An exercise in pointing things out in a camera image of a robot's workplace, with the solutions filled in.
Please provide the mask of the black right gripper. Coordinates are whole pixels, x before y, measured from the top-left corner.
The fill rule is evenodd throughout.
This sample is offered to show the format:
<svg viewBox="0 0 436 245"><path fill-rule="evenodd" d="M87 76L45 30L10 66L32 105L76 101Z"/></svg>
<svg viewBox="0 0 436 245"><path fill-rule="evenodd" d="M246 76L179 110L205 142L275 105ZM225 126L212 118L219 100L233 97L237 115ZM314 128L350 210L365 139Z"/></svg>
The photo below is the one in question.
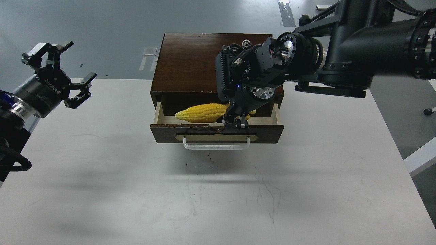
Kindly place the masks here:
<svg viewBox="0 0 436 245"><path fill-rule="evenodd" d="M256 110L273 99L273 92L252 93L238 92L231 99L228 114L222 116L221 121L226 129L246 130L249 112Z"/></svg>

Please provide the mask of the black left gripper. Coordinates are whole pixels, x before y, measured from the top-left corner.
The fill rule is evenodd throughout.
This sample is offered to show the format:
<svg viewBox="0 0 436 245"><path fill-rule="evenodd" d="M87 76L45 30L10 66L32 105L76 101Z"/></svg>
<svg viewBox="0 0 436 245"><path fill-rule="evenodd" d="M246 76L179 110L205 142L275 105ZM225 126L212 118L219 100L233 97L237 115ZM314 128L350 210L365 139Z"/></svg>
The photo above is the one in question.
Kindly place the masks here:
<svg viewBox="0 0 436 245"><path fill-rule="evenodd" d="M73 45L72 41L62 45L38 43L31 51L23 53L21 62L31 67L34 75L13 90L13 101L24 104L34 116L45 118L62 100L67 108L76 109L89 99L91 82L97 74L91 72L80 83L72 83L60 68L61 54ZM79 93L68 98L70 91Z"/></svg>

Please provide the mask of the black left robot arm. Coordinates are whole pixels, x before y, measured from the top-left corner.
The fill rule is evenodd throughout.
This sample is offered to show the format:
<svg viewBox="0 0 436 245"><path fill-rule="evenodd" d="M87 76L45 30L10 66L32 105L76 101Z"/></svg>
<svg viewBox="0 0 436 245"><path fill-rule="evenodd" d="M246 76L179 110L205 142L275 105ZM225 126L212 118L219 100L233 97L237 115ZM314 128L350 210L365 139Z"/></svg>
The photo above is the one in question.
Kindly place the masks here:
<svg viewBox="0 0 436 245"><path fill-rule="evenodd" d="M78 108L91 97L89 89L97 74L92 72L74 83L60 67L60 57L74 43L65 45L38 43L22 54L22 63L34 74L12 92L1 91L0 139L1 183L9 173L27 171L32 163L21 152L31 133L25 129L32 116L45 118L61 102L70 109Z"/></svg>

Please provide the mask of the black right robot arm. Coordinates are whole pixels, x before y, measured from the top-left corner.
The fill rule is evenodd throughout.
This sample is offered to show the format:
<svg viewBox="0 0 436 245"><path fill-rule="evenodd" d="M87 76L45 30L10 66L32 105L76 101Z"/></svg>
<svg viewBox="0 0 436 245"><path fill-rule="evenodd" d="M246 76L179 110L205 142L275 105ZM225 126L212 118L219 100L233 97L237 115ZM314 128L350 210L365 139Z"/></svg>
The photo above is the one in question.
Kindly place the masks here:
<svg viewBox="0 0 436 245"><path fill-rule="evenodd" d="M403 0L340 0L293 32L223 46L216 57L217 122L245 130L246 116L284 82L304 93L365 98L374 76L435 79L435 9Z"/></svg>

